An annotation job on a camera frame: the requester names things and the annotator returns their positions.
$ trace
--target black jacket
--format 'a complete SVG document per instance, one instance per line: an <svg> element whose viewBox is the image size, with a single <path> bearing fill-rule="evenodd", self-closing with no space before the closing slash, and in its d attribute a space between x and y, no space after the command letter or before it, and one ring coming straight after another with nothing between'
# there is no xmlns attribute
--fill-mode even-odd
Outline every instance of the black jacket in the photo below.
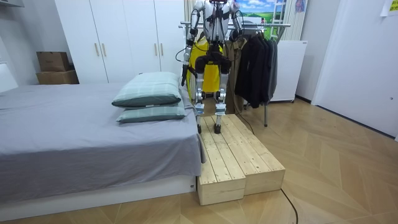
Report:
<svg viewBox="0 0 398 224"><path fill-rule="evenodd" d="M242 49L236 79L235 94L247 100L253 108L268 105L274 95L277 80L277 44L263 37L251 37Z"/></svg>
<svg viewBox="0 0 398 224"><path fill-rule="evenodd" d="M253 108L258 108L262 101L265 54L263 43L257 37L250 38L242 49L235 94L247 100Z"/></svg>

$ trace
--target hanging clothes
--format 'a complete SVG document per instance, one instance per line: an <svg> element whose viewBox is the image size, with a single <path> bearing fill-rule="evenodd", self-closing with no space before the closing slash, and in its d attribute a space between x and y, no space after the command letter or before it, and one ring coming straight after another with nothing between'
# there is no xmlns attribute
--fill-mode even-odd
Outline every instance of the hanging clothes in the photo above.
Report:
<svg viewBox="0 0 398 224"><path fill-rule="evenodd" d="M272 97L274 96L276 84L277 84L277 77L278 77L278 43L275 40L268 41L272 48L271 48L271 70L270 70L270 77L264 83L268 83L267 90L266 90L266 97L264 97L264 103L266 105L269 104Z"/></svg>
<svg viewBox="0 0 398 224"><path fill-rule="evenodd" d="M199 56L206 55L206 51L208 49L208 42L205 38L198 40L198 42L193 45L191 58L189 60L189 64L192 68L195 68L195 62ZM189 92L189 97L192 99L191 96L191 89L190 89L190 80L191 80L191 73L188 71L187 73L187 88ZM206 65L205 67L205 81L203 82L203 91L206 93L213 93L217 92L220 87L220 75L218 73L218 66L217 65Z"/></svg>
<svg viewBox="0 0 398 224"><path fill-rule="evenodd" d="M235 94L242 96L253 108L269 104L277 84L277 42L251 37L242 49Z"/></svg>
<svg viewBox="0 0 398 224"><path fill-rule="evenodd" d="M244 99L234 94L236 78L238 77L241 63L242 48L247 40L240 37L237 41L227 41L224 46L224 53L230 59L231 70L229 71L228 84L226 87L226 114L240 113L243 110Z"/></svg>
<svg viewBox="0 0 398 224"><path fill-rule="evenodd" d="M265 48L256 36L250 38L242 49L234 92L247 100L253 108L258 108L262 100L265 54Z"/></svg>

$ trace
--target white wardrobe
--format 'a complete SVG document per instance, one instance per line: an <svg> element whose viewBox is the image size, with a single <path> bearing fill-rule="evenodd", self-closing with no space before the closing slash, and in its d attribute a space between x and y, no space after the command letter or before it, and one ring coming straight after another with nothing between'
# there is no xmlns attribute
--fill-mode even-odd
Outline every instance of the white wardrobe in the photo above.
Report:
<svg viewBox="0 0 398 224"><path fill-rule="evenodd" d="M128 82L143 72L180 74L183 0L56 0L80 83Z"/></svg>

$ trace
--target humanoid robot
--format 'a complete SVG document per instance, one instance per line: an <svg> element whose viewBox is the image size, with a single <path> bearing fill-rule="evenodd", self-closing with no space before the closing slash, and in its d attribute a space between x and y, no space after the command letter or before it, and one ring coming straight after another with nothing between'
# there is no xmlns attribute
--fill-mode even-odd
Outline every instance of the humanoid robot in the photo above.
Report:
<svg viewBox="0 0 398 224"><path fill-rule="evenodd" d="M194 70L192 67L189 67L189 60L195 37L198 34L197 26L201 11L203 11L203 30L208 41L208 49L206 55L196 59ZM220 73L220 87L216 92L217 120L215 124L215 133L221 133L221 117L225 115L226 111L226 86L229 69L231 68L231 61L220 52L220 47L223 47L225 42L230 14L235 30L231 32L229 39L235 41L238 36L243 33L240 21L238 20L238 12L240 12L239 6L235 0L196 0L191 13L191 29L187 34L187 47L184 53L181 85L184 86L188 70L194 74L196 78L195 108L198 111L197 126L199 133L201 133L200 115L203 114L205 108L202 102L205 97L202 86L206 65L217 65Z"/></svg>

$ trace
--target robot leg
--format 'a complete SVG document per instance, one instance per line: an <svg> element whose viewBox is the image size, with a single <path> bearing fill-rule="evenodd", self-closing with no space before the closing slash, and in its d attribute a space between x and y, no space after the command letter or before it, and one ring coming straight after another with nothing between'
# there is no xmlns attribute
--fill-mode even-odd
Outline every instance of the robot leg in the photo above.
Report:
<svg viewBox="0 0 398 224"><path fill-rule="evenodd" d="M196 100L195 100L195 109L197 110L197 126L198 126L198 133L201 133L201 126L200 126L200 116L204 113L205 105L203 104L203 99L205 98L205 92L203 91L203 82L204 74L205 74L205 67L208 63L207 56L200 56L197 58L195 62L195 71L197 73L196 79Z"/></svg>
<svg viewBox="0 0 398 224"><path fill-rule="evenodd" d="M228 84L228 74L231 68L231 61L227 57L222 56L220 58L220 89L217 92L217 104L216 104L216 115L217 120L214 125L214 133L221 133L221 117L225 115L226 111L226 86Z"/></svg>

